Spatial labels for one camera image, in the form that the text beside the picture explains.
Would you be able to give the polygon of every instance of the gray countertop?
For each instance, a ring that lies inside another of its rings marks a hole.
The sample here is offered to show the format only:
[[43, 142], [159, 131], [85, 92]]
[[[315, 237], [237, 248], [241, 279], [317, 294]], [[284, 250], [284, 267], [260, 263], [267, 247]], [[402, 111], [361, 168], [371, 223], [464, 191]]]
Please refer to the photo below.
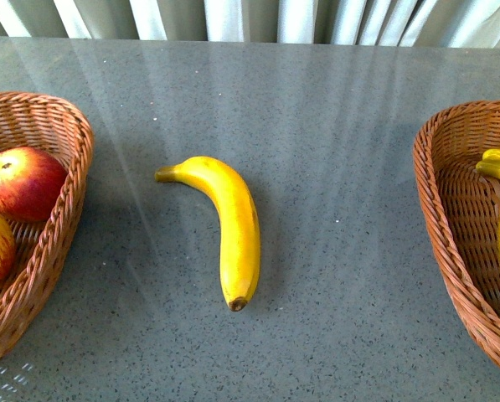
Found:
[[[411, 148], [500, 99], [500, 50], [0, 38], [0, 91], [56, 95], [96, 134], [84, 213], [0, 400], [500, 401], [446, 293]], [[154, 171], [220, 158], [262, 236], [230, 312], [219, 222]]]

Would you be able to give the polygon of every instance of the countertop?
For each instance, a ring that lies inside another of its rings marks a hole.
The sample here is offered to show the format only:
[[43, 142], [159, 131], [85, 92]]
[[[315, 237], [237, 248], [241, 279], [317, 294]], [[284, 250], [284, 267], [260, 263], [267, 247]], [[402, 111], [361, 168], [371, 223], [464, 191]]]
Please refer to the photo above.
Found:
[[[500, 99], [500, 49], [0, 38], [0, 91], [93, 126], [84, 212], [0, 400], [500, 401], [500, 368], [447, 295], [415, 134]], [[245, 178], [262, 238], [241, 312], [210, 200], [156, 183], [205, 154]]]

